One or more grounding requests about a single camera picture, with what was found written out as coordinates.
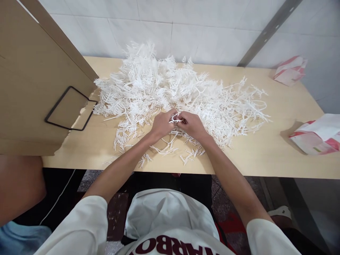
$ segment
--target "cardboard panel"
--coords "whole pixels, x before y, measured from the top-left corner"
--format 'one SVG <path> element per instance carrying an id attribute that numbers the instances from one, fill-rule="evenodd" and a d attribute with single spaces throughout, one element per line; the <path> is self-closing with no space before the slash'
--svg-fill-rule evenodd
<path id="1" fill-rule="evenodd" d="M 66 52 L 66 54 L 78 65 L 78 67 L 90 78 L 98 78 L 96 72 L 86 62 L 84 57 L 67 38 L 58 24 L 53 20 L 50 14 L 45 10 L 38 0 L 20 0 L 27 10 L 35 17 L 41 27 L 55 40 L 55 42 Z"/>
<path id="2" fill-rule="evenodd" d="M 44 118 L 68 86 L 89 96 L 93 80 L 17 1 L 0 2 L 0 26 L 0 154 L 53 155 L 68 130 Z M 70 94 L 53 121 L 71 127 L 85 104 Z"/>

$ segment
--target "white t-shirt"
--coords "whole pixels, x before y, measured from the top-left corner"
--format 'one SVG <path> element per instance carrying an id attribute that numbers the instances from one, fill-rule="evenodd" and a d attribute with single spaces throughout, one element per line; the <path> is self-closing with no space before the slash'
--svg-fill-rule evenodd
<path id="1" fill-rule="evenodd" d="M 105 254 L 107 203 L 99 196 L 82 199 L 36 254 Z M 135 195 L 125 234 L 138 239 L 119 255 L 232 255 L 219 235 L 209 210 L 197 200 L 170 189 L 150 189 Z M 247 225 L 250 249 L 256 254 L 300 254 L 273 223 L 254 219 Z"/>

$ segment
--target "white tiled wall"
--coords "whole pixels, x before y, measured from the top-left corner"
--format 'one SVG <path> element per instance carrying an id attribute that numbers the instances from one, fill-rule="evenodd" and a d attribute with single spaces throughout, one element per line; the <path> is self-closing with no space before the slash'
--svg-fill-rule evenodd
<path id="1" fill-rule="evenodd" d="M 302 82 L 320 107 L 340 114 L 339 0 L 303 0 L 249 66 L 270 68 L 295 55 L 308 59 Z"/>
<path id="2" fill-rule="evenodd" d="M 130 41 L 157 57 L 237 65 L 284 0 L 40 0 L 83 55 L 123 57 Z"/>
<path id="3" fill-rule="evenodd" d="M 83 55 L 123 58 L 130 41 L 157 57 L 235 66 L 284 0 L 40 0 Z M 303 0 L 249 66 L 309 60 L 303 83 L 325 112 L 340 113 L 340 1 Z"/>

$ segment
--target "person's left hand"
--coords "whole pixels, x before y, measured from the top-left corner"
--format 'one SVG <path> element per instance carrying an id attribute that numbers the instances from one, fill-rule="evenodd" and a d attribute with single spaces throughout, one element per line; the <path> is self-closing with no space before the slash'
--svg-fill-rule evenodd
<path id="1" fill-rule="evenodd" d="M 157 141 L 168 135 L 172 129 L 175 128 L 176 123 L 169 123 L 171 117 L 177 113 L 175 108 L 172 108 L 166 113 L 159 113 L 153 121 L 150 135 L 152 135 Z"/>

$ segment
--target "hand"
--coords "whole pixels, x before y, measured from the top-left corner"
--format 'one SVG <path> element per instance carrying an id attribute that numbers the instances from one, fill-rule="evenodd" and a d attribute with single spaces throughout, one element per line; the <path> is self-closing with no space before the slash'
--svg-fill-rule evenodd
<path id="1" fill-rule="evenodd" d="M 176 126 L 175 123 L 169 123 L 171 116 L 177 113 L 175 108 L 172 108 L 170 111 L 166 113 L 159 113 L 155 117 L 153 121 L 152 129 L 150 131 L 150 135 L 156 139 L 156 142 L 163 138 L 164 136 L 168 135 L 171 130 L 173 130 Z"/>
<path id="2" fill-rule="evenodd" d="M 182 120 L 182 122 L 177 122 L 177 126 L 186 131 L 188 135 L 195 138 L 198 142 L 209 136 L 198 115 L 181 112 L 178 115 L 178 119 Z"/>

